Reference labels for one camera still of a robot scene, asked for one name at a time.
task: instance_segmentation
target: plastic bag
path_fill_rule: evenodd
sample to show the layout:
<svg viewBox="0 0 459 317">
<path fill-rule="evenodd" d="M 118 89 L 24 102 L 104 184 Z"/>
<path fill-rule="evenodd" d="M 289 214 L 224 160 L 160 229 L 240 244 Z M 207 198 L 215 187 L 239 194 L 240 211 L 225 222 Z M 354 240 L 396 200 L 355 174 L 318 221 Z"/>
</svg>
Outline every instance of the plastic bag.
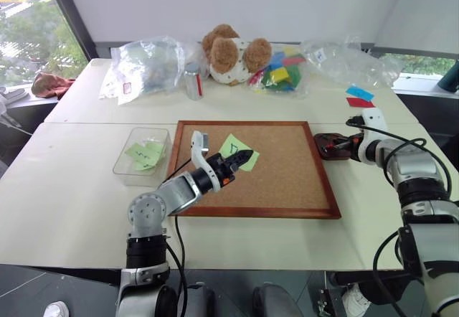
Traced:
<svg viewBox="0 0 459 317">
<path fill-rule="evenodd" d="M 305 41 L 301 52 L 317 73 L 348 85 L 371 89 L 391 87 L 403 63 L 391 57 L 377 59 L 361 51 L 360 42 Z"/>
<path fill-rule="evenodd" d="M 174 91 L 185 65 L 197 62 L 205 77 L 207 61 L 197 42 L 155 37 L 111 49 L 112 63 L 99 98 L 118 98 L 122 105 L 149 93 Z"/>
<path fill-rule="evenodd" d="M 304 98 L 308 79 L 306 59 L 298 47 L 274 45 L 270 63 L 249 78 L 247 87 L 256 93 Z"/>
</svg>

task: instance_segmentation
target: white table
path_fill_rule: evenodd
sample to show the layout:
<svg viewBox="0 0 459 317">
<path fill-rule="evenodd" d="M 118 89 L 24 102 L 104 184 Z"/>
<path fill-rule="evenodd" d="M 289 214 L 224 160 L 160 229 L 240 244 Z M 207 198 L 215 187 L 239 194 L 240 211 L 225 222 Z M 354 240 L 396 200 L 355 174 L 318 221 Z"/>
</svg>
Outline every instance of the white table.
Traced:
<svg viewBox="0 0 459 317">
<path fill-rule="evenodd" d="M 43 123 L 37 129 L 0 180 L 0 230 L 4 235 L 0 237 L 0 263 L 124 266 L 130 229 L 127 207 L 132 198 L 149 190 L 124 186 L 112 173 L 132 127 Z M 173 135 L 176 126 L 158 127 Z M 355 133 L 354 128 L 333 124 L 312 124 L 311 129 L 313 133 Z M 389 130 L 428 139 L 427 147 L 448 165 L 455 182 L 453 197 L 459 198 L 457 171 L 421 125 L 391 125 Z M 355 161 L 325 162 L 324 166 L 342 214 L 340 220 L 182 217 L 186 266 L 370 269 L 381 241 L 401 225 L 397 194 L 376 167 Z M 171 220 L 165 224 L 172 246 L 178 249 Z M 392 248 L 383 254 L 380 267 L 400 268 Z"/>
<path fill-rule="evenodd" d="M 347 86 L 311 76 L 304 100 L 259 95 L 243 86 L 204 81 L 204 98 L 193 101 L 182 91 L 157 93 L 118 106 L 116 99 L 99 100 L 108 59 L 94 59 L 48 115 L 53 123 L 170 123 L 178 120 L 306 120 L 309 123 L 344 123 L 359 112 L 349 107 Z M 374 104 L 386 111 L 390 124 L 417 123 L 391 89 L 372 91 Z"/>
</svg>

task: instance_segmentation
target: teddy bear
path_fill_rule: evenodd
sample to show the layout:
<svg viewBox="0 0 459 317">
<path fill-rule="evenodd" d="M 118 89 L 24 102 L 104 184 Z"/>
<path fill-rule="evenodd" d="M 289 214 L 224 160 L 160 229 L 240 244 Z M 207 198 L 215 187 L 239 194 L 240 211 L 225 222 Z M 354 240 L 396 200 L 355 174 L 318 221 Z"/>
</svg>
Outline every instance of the teddy bear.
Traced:
<svg viewBox="0 0 459 317">
<path fill-rule="evenodd" d="M 202 40 L 210 74 L 222 84 L 236 85 L 264 68 L 271 58 L 266 39 L 245 41 L 228 24 L 220 24 Z"/>
</svg>

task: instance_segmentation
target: corkboard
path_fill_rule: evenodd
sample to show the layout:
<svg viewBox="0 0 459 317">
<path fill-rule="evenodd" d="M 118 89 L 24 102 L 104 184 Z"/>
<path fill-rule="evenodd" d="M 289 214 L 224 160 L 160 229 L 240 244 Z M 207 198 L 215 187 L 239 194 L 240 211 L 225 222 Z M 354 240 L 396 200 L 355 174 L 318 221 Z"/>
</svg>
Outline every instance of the corkboard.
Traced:
<svg viewBox="0 0 459 317">
<path fill-rule="evenodd" d="M 339 219 L 331 190 L 307 122 L 179 121 L 169 174 L 191 157 L 193 131 L 209 134 L 209 156 L 232 133 L 260 157 L 251 172 L 218 193 L 209 192 L 181 215 L 201 217 L 278 217 Z M 183 171 L 193 171 L 192 163 Z"/>
</svg>

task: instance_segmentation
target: wooden frame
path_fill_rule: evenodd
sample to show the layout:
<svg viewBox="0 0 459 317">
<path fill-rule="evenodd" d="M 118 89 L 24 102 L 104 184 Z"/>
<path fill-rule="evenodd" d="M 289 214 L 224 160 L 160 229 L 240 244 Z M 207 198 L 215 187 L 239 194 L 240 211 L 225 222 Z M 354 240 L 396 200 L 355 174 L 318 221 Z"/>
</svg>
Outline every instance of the wooden frame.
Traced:
<svg viewBox="0 0 459 317">
<path fill-rule="evenodd" d="M 326 196 L 329 208 L 272 208 L 272 207 L 210 207 L 199 206 L 199 204 L 182 212 L 180 215 L 195 217 L 277 217 L 277 218 L 299 218 L 299 219 L 339 219 L 338 204 L 336 203 L 333 190 L 331 189 L 322 160 L 316 149 L 313 135 L 309 125 L 305 121 L 202 121 L 202 120 L 180 120 L 176 129 L 174 145 L 169 162 L 168 175 L 173 173 L 178 166 L 181 138 L 185 126 L 300 126 L 302 127 L 306 143 L 311 152 L 317 174 L 320 178 L 321 187 Z"/>
</svg>

